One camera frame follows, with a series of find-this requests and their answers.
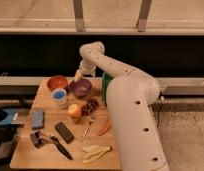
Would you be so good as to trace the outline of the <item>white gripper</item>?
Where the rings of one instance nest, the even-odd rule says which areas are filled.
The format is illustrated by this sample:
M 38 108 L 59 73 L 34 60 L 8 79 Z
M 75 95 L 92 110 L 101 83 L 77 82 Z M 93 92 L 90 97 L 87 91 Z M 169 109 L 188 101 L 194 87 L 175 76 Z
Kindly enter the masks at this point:
M 81 62 L 79 65 L 79 70 L 76 71 L 73 81 L 78 82 L 84 77 L 84 75 L 94 76 L 95 70 L 96 70 L 95 65 Z

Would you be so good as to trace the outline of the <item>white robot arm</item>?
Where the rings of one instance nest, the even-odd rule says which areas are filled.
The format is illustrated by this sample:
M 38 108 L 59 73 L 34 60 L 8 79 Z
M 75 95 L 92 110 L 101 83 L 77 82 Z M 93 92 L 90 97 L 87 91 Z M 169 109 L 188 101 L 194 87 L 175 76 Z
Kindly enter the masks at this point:
M 84 44 L 79 53 L 83 75 L 94 76 L 99 67 L 112 77 L 106 90 L 106 105 L 122 171 L 170 171 L 149 110 L 159 97 L 159 82 L 137 67 L 106 56 L 102 42 Z

